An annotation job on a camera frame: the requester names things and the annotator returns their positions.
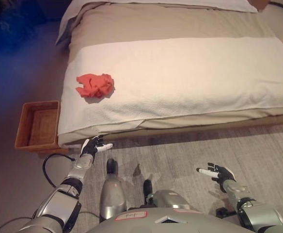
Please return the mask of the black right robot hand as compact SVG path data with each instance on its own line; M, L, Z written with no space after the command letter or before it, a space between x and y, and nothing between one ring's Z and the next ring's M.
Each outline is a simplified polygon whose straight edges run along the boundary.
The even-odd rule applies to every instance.
M220 190L223 193L226 193L223 183L226 180L236 181L234 174L226 167L219 166L214 163L207 163L207 165L207 169L198 167L196 168L196 171L200 174L210 177L212 181L216 182L220 186Z

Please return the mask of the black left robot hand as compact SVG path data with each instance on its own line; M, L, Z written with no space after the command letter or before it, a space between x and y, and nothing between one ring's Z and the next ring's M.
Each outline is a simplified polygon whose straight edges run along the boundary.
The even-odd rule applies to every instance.
M111 148L113 148L112 143L105 144L103 135L97 135L84 141L81 147L80 158L87 154L95 158L96 153L110 150Z

